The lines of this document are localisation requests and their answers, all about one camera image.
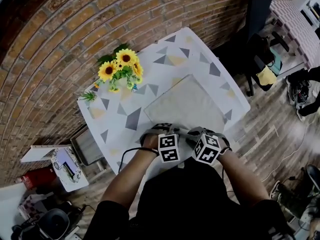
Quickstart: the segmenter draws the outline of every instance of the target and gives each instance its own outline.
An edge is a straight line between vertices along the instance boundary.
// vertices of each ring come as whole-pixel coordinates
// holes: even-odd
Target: gray triangle
[[[231,120],[231,115],[232,115],[232,109],[230,109],[227,113],[224,114],[226,119]]]
[[[164,41],[174,43],[174,42],[176,41],[176,36],[175,36],[175,35],[174,35],[174,36],[171,36],[171,37],[169,37],[167,40],[164,40]]]
[[[159,86],[156,85],[156,84],[150,84],[150,83],[148,83],[148,86],[150,87],[150,89],[151,89],[151,91],[153,92],[153,94],[154,94],[155,96],[157,96]]]
[[[121,106],[121,103],[119,103],[117,113],[120,114],[120,115],[124,115],[124,116],[127,115],[126,111],[125,111],[124,108]]]
[[[154,61],[154,63],[164,64],[165,63],[166,55],[162,56],[161,58],[158,58]]]
[[[204,62],[204,63],[209,63],[209,61],[207,60],[207,58],[202,54],[202,52],[200,52],[200,61]]]
[[[221,86],[220,86],[220,88],[222,88],[222,89],[225,89],[225,90],[229,91],[229,89],[230,89],[230,85],[229,85],[229,83],[228,83],[228,82],[226,82],[226,83],[224,83],[223,85],[221,85]]]
[[[121,162],[116,162],[116,164],[120,167]],[[126,165],[127,165],[127,164],[126,164],[125,162],[122,162],[121,170],[122,170],[123,168],[125,168]]]
[[[189,49],[185,49],[185,48],[180,48],[180,50],[184,53],[184,55],[189,58],[189,53],[190,53],[190,50]]]
[[[213,62],[211,62],[211,64],[210,64],[209,74],[214,75],[216,77],[220,77],[221,72]]]
[[[147,88],[147,85],[144,85],[142,86],[141,88],[139,88],[138,90],[136,90],[134,93],[135,94],[145,94],[146,93],[146,88]]]
[[[174,64],[171,62],[171,60],[169,59],[169,57],[167,55],[165,55],[163,64],[169,65],[169,66],[174,66]]]
[[[135,131],[137,130],[140,112],[141,112],[141,107],[136,111],[132,112],[130,115],[128,115],[125,122],[125,128],[135,130]]]
[[[108,136],[108,130],[106,130],[105,132],[101,133],[101,138],[103,139],[104,143],[107,142],[107,136]]]
[[[92,88],[90,89],[90,91],[97,92],[97,91],[98,91],[98,88],[94,86],[94,87],[92,87]]]
[[[157,51],[156,53],[157,53],[157,54],[164,54],[164,55],[166,55],[166,54],[167,54],[167,49],[168,49],[168,46],[162,48],[161,50]]]
[[[103,103],[103,105],[105,107],[105,110],[108,110],[109,100],[106,99],[106,98],[101,98],[101,100],[102,100],[102,103]]]

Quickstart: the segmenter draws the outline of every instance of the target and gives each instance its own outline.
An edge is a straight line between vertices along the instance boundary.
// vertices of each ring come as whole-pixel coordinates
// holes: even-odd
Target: black shirt
[[[102,201],[84,240],[109,239],[289,239],[279,204],[263,200],[252,208],[228,198],[211,166],[189,158],[149,180],[136,217],[121,204]]]

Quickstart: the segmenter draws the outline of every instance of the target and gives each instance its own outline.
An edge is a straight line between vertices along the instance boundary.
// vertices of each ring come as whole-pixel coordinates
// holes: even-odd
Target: black and white cube
[[[217,136],[202,134],[193,150],[193,158],[198,162],[212,165],[221,152]]]
[[[180,161],[177,135],[160,134],[158,138],[158,151],[162,163]]]

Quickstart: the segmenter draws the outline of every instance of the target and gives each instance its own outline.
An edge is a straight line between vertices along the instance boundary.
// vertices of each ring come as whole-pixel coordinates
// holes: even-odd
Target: white cable
[[[278,167],[275,168],[273,171],[271,171],[271,172],[269,173],[269,175],[268,175],[264,180],[262,180],[261,182],[266,181],[266,180],[270,177],[270,175],[280,167],[281,163],[282,163],[284,160],[286,160],[287,158],[291,157],[294,153],[296,153],[296,152],[301,148],[302,143],[303,143],[304,140],[305,140],[305,136],[306,136],[307,129],[308,129],[308,127],[309,127],[311,124],[314,123],[314,121],[316,120],[316,118],[317,118],[317,116],[315,116],[314,119],[313,119],[313,121],[312,121],[311,123],[309,123],[309,124],[305,127],[305,129],[304,129],[304,134],[303,134],[303,138],[302,138],[302,141],[301,141],[301,144],[300,144],[299,148],[298,148],[296,151],[293,151],[290,155],[286,156],[284,159],[282,159],[282,160],[280,161]]]

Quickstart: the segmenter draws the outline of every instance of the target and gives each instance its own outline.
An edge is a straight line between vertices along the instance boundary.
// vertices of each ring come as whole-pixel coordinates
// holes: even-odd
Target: person's right arm
[[[221,146],[225,146],[222,141],[219,141],[219,143]],[[231,182],[234,194],[241,205],[252,207],[262,200],[270,199],[263,183],[243,164],[235,153],[227,150],[217,159],[222,164]]]

